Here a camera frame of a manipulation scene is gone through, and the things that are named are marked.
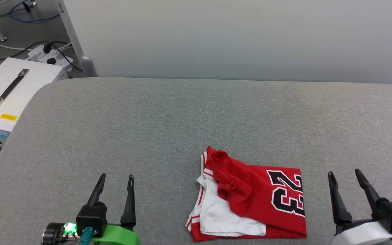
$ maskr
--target yellow label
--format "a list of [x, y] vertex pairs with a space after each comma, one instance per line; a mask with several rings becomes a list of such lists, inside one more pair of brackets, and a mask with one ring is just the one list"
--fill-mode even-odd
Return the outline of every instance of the yellow label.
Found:
[[16, 121], [17, 116], [8, 115], [8, 114], [2, 114], [2, 115], [0, 116], [0, 118], [2, 118], [2, 119], [7, 119], [7, 120], [12, 120], [12, 121]]

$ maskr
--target red fabric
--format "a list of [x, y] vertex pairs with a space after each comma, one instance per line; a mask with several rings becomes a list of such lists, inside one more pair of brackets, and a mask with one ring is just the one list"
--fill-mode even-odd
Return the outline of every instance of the red fabric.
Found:
[[[285, 203], [289, 202], [288, 198], [290, 197], [299, 200], [299, 196], [303, 196], [303, 193], [293, 190], [287, 184], [273, 185], [267, 172], [268, 170], [280, 170], [292, 182], [299, 184], [295, 180], [295, 175], [300, 175], [300, 169], [246, 165], [229, 157], [226, 152], [216, 151], [210, 146], [207, 148], [207, 155], [205, 167], [213, 171], [214, 180], [219, 183], [217, 191], [219, 197], [227, 200], [231, 211], [238, 216], [249, 217], [267, 225], [266, 236], [241, 236], [238, 238], [307, 237], [304, 216], [279, 211], [272, 204], [272, 193], [279, 187], [287, 190], [287, 197], [282, 198]], [[302, 203], [298, 202], [298, 205], [303, 209]], [[200, 233], [200, 228], [193, 229], [192, 225], [192, 235], [197, 232]], [[193, 237], [195, 236], [199, 239], [200, 234], [193, 235]]]

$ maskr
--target white box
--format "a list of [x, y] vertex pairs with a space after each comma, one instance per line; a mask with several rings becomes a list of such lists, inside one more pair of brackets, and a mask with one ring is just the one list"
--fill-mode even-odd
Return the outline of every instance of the white box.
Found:
[[62, 66], [7, 58], [0, 65], [0, 96], [22, 69], [30, 71], [0, 104], [0, 147], [33, 95], [48, 83], [69, 78]]

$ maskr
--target gray tablecloth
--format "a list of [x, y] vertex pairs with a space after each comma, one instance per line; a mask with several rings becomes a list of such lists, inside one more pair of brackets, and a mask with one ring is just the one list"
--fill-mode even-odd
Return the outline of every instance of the gray tablecloth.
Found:
[[39, 90], [0, 154], [0, 245], [36, 245], [70, 222], [107, 174], [101, 201], [118, 223], [135, 177], [142, 244], [191, 244], [200, 154], [302, 170], [308, 239], [207, 244], [329, 244], [327, 173], [354, 218], [371, 210], [354, 169], [392, 200], [392, 85], [88, 78]]

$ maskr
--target white partition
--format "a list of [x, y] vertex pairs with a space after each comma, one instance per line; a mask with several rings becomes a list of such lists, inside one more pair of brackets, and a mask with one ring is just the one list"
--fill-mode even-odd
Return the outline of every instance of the white partition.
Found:
[[392, 83], [392, 0], [57, 1], [98, 76]]

